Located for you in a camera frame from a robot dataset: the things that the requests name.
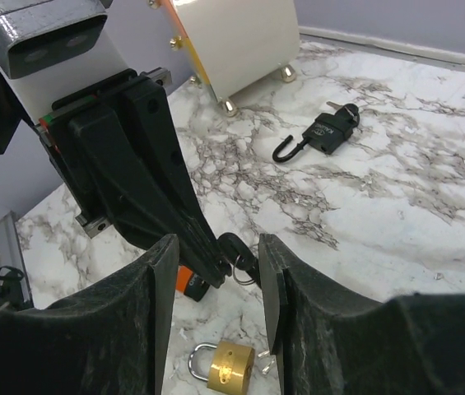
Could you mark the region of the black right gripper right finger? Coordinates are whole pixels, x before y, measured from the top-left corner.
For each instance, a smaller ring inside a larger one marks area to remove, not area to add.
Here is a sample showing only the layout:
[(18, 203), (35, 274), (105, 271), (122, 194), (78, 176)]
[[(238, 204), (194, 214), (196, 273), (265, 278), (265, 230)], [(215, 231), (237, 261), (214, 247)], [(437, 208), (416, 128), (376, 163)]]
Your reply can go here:
[(284, 394), (465, 394), (465, 294), (380, 303), (258, 244), (269, 351)]

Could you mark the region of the brass padlock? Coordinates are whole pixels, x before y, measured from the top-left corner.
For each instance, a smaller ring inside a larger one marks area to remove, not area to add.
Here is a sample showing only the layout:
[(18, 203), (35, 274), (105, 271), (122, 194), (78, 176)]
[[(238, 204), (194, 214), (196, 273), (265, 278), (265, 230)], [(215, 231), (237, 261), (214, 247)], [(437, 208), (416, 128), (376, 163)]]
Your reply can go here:
[[(199, 351), (214, 350), (207, 374), (195, 369)], [(251, 346), (220, 341), (217, 344), (197, 344), (188, 356), (188, 371), (195, 378), (207, 384), (207, 388), (229, 395), (246, 395), (254, 363), (254, 349)]]

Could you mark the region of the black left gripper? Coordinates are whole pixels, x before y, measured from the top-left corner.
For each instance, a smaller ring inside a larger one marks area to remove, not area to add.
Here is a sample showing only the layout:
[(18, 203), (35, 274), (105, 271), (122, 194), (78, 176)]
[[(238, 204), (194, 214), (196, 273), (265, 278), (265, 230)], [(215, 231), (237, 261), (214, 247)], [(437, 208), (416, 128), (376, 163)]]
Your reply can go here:
[(182, 264), (211, 286), (225, 282), (230, 267), (202, 214), (162, 86), (126, 69), (55, 101), (36, 131), (90, 238), (111, 223), (141, 249), (175, 234)]

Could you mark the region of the black Kaijing padlock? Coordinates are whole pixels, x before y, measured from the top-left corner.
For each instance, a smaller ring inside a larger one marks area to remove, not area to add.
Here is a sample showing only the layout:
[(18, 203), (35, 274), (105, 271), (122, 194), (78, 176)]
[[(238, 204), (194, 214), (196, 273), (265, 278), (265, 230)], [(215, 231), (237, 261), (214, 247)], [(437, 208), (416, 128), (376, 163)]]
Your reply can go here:
[(327, 105), (335, 109), (335, 113), (318, 115), (302, 133), (301, 141), (289, 153), (281, 156), (281, 152), (293, 140), (291, 135), (288, 136), (273, 151), (273, 161), (285, 163), (303, 151), (306, 146), (311, 146), (329, 156), (352, 136), (353, 130), (360, 124), (359, 107), (353, 103), (339, 105), (332, 101), (328, 101)]

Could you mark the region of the orange and black padlock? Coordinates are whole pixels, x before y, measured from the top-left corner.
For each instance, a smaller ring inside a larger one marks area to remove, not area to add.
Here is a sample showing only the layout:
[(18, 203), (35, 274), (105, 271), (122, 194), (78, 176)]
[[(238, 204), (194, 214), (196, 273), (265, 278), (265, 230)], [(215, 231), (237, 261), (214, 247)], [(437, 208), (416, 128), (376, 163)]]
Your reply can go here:
[(197, 273), (185, 266), (179, 266), (175, 289), (184, 296), (200, 302), (208, 292), (210, 285)]

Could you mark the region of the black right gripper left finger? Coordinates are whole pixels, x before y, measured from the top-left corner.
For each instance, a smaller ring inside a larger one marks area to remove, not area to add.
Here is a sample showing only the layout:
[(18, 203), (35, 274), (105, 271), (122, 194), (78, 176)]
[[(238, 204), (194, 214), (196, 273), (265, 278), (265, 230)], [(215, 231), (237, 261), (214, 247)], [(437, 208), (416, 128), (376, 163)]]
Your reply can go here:
[(0, 304), (0, 394), (158, 394), (170, 339), (179, 241), (46, 309)]

